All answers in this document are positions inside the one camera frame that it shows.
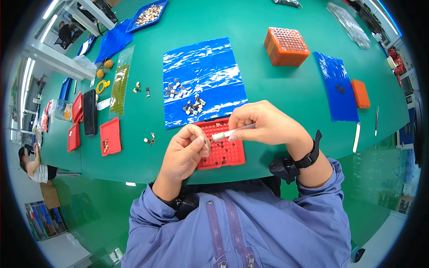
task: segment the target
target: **zipper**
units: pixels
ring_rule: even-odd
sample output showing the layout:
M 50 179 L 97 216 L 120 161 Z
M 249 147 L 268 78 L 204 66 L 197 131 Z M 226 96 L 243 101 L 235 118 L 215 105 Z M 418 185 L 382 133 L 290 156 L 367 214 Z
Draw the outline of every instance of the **zipper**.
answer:
M 224 245 L 222 243 L 221 229 L 219 227 L 215 205 L 213 201 L 210 200 L 206 203 L 205 207 L 207 209 L 208 221 L 210 222 L 211 237 L 217 260 L 214 268 L 226 268 L 227 258 L 225 256 Z
M 257 268 L 258 265 L 254 261 L 255 254 L 253 253 L 253 249 L 251 247 L 245 247 L 244 245 L 237 209 L 227 197 L 223 200 L 228 211 L 228 222 L 230 225 L 231 237 L 233 238 L 233 246 L 242 257 L 243 264 L 247 264 L 248 268 Z

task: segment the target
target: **blue jacket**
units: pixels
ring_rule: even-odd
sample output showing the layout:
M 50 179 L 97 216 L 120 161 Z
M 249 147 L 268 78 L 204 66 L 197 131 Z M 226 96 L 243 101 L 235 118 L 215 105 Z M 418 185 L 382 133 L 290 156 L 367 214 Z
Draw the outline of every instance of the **blue jacket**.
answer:
M 346 267 L 350 227 L 344 212 L 341 165 L 320 188 L 298 185 L 293 201 L 261 180 L 219 184 L 198 193 L 184 220 L 148 187 L 131 206 L 126 267 Z

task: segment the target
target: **desk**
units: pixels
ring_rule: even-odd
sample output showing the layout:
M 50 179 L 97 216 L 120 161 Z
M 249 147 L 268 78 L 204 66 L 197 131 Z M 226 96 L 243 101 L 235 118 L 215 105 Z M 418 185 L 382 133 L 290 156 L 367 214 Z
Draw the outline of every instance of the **desk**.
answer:
M 126 1 L 119 3 L 119 21 L 131 18 L 136 10 L 148 1 Z M 345 3 L 334 1 L 355 13 Z M 312 53 L 299 67 L 272 66 L 263 42 L 268 27 L 298 30 L 311 52 L 318 51 L 344 61 L 350 79 L 365 82 L 371 101 L 370 109 L 359 109 L 361 130 L 358 150 L 364 149 L 391 135 L 408 121 L 404 92 L 389 70 L 383 51 L 371 37 L 363 21 L 353 16 L 371 39 L 371 48 L 361 49 L 337 20 L 326 9 L 327 1 L 300 0 L 303 8 L 296 9 L 260 0 L 222 0 L 220 2 L 169 1 L 160 23 L 134 33 L 133 60 L 128 77 L 124 115 L 120 117 L 122 151 L 106 157 L 101 156 L 100 136 L 85 136 L 81 131 L 81 146 L 72 154 L 82 158 L 82 176 L 112 181 L 148 183 L 155 180 L 161 167 L 167 145 L 179 128 L 164 128 L 162 55 L 164 52 L 209 39 L 229 37 L 234 56 L 239 65 L 249 102 L 262 99 L 270 101 L 280 110 L 300 122 L 314 137 L 317 129 L 322 132 L 320 148 L 326 156 L 340 158 L 352 153 L 356 131 L 355 122 L 332 122 L 329 112 L 325 84 Z M 66 55 L 74 57 L 87 36 L 83 34 Z M 100 48 L 101 36 L 87 55 L 95 60 Z M 115 65 L 106 73 L 105 80 L 113 80 L 119 53 L 112 57 Z M 45 92 L 55 91 L 59 95 L 63 75 L 53 74 Z M 134 84 L 139 81 L 146 92 L 134 93 Z M 90 81 L 84 80 L 82 92 L 89 90 Z M 112 86 L 105 89 L 99 100 L 110 97 Z M 69 100 L 74 100 L 72 90 Z M 375 108 L 380 106 L 378 135 L 374 136 Z M 109 110 L 98 113 L 98 126 L 107 122 Z M 55 123 L 51 133 L 44 138 L 44 146 L 55 139 L 57 149 L 44 156 L 43 161 L 52 165 L 69 155 L 66 151 L 66 132 L 71 127 Z M 151 147 L 143 142 L 154 132 L 156 142 Z M 276 156 L 284 156 L 284 145 L 265 145 L 244 142 L 246 163 L 218 169 L 197 170 L 188 183 L 215 183 L 238 181 L 269 176 L 268 164 Z M 67 165 L 78 165 L 79 160 Z

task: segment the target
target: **fingernail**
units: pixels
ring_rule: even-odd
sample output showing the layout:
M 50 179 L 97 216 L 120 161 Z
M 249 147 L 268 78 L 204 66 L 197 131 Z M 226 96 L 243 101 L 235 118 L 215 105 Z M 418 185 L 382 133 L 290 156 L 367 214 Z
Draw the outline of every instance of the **fingernail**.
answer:
M 195 144 L 196 144 L 196 145 L 198 145 L 198 146 L 201 146 L 203 143 L 204 143 L 204 138 L 203 138 L 203 136 L 200 136 L 200 137 L 198 137 L 198 138 L 195 140 Z

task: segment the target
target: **hand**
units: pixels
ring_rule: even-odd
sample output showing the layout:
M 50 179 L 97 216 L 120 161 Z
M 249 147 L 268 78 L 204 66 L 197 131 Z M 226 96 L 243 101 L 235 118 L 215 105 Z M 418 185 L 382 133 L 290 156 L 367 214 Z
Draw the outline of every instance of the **hand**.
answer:
M 209 144 L 199 126 L 184 126 L 171 139 L 157 180 L 182 181 L 188 178 L 201 158 L 210 155 Z
M 309 140 L 312 147 L 312 139 L 307 131 L 266 100 L 235 108 L 228 125 L 230 129 L 236 129 L 254 122 L 256 122 L 255 129 L 237 130 L 228 140 L 246 140 L 270 145 L 288 145 L 300 140 Z

